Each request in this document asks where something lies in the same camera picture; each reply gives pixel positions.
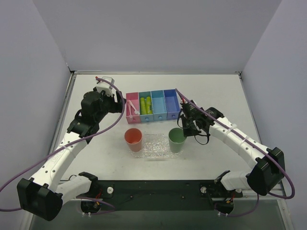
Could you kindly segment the green plastic cup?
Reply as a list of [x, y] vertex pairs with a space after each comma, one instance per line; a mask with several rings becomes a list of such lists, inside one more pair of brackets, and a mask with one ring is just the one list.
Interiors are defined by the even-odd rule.
[[183, 129], [173, 128], [168, 133], [169, 147], [172, 153], [178, 153], [182, 150], [186, 141]]

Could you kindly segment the orange plastic cup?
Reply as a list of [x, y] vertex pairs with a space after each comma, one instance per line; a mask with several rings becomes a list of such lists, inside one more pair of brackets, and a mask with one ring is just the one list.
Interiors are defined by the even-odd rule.
[[130, 128], [124, 134], [124, 139], [133, 152], [138, 152], [142, 149], [142, 132], [137, 128]]

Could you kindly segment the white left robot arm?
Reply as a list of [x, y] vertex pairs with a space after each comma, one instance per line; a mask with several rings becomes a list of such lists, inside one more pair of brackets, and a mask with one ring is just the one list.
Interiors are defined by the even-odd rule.
[[83, 194], [95, 196], [98, 178], [90, 173], [81, 172], [63, 184], [60, 180], [76, 156], [98, 133], [102, 119], [109, 113], [122, 115], [124, 107], [125, 99], [120, 91], [113, 95], [108, 95], [105, 90], [87, 92], [56, 154], [48, 158], [30, 179], [21, 179], [17, 184], [21, 209], [51, 221], [71, 199]]

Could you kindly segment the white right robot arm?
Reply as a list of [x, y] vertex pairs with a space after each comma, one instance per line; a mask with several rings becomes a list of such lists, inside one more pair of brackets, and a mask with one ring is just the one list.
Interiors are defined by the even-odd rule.
[[218, 176], [217, 181], [226, 190], [251, 189], [265, 196], [283, 179], [283, 152], [256, 142], [214, 107], [204, 110], [181, 103], [178, 119], [182, 122], [184, 136], [200, 136], [202, 132], [206, 138], [213, 136], [236, 152], [251, 168], [250, 171], [226, 171]]

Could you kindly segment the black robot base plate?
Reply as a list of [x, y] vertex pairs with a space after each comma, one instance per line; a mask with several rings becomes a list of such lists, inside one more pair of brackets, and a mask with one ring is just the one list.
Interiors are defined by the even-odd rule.
[[84, 213], [115, 211], [207, 211], [219, 203], [232, 211], [236, 190], [214, 180], [98, 180], [82, 195]]

